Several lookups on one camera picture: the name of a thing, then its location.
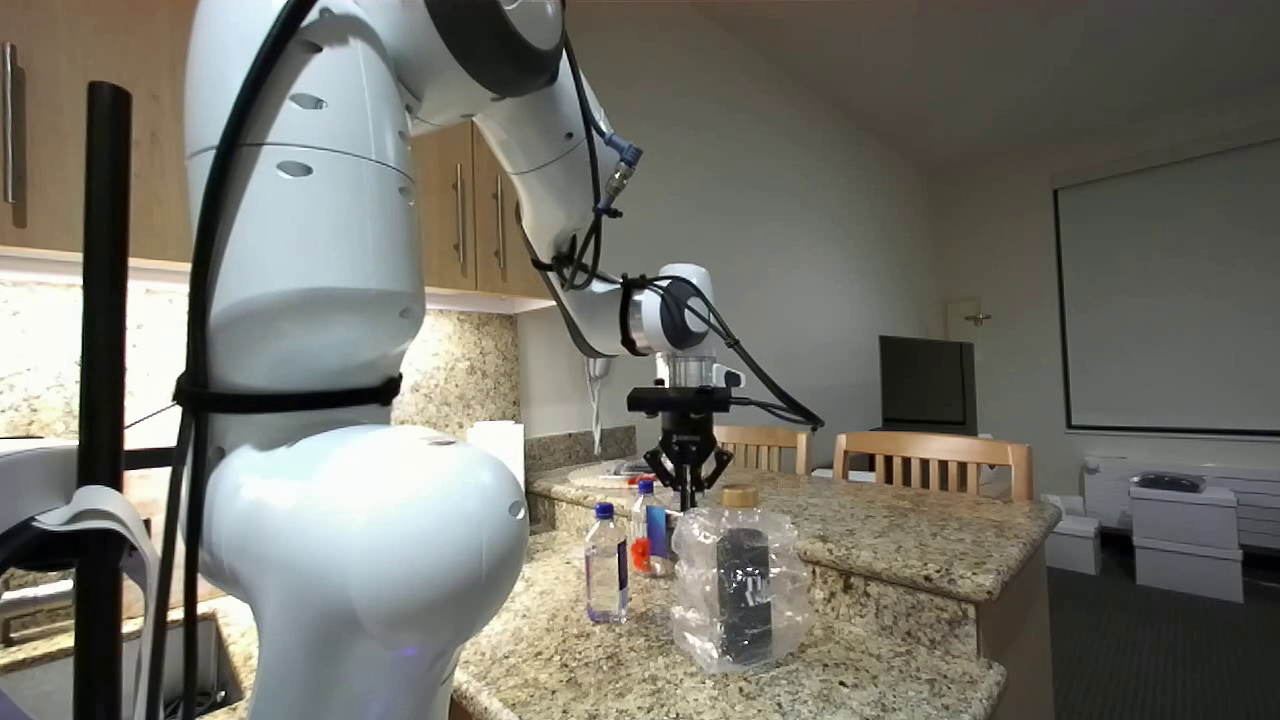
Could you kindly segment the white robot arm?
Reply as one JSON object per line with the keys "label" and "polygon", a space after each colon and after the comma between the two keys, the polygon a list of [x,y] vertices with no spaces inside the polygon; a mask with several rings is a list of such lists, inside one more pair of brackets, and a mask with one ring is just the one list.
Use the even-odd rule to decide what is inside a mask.
{"label": "white robot arm", "polygon": [[639,158],[575,73],[559,0],[197,0],[187,539],[258,618],[247,720],[448,720],[462,646],[505,606],[525,487],[483,446],[390,415],[425,323],[412,141],[474,125],[518,183],[581,351],[650,355],[630,404],[692,497],[727,387],[709,272],[575,274]]}

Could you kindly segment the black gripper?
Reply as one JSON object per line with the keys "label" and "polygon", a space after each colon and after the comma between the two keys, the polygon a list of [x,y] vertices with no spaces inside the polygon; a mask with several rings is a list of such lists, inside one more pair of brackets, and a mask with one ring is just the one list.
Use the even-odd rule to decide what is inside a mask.
{"label": "black gripper", "polygon": [[644,463],[675,487],[680,510],[700,507],[700,490],[709,490],[727,467],[734,451],[715,444],[709,412],[665,412],[660,444],[644,451]]}

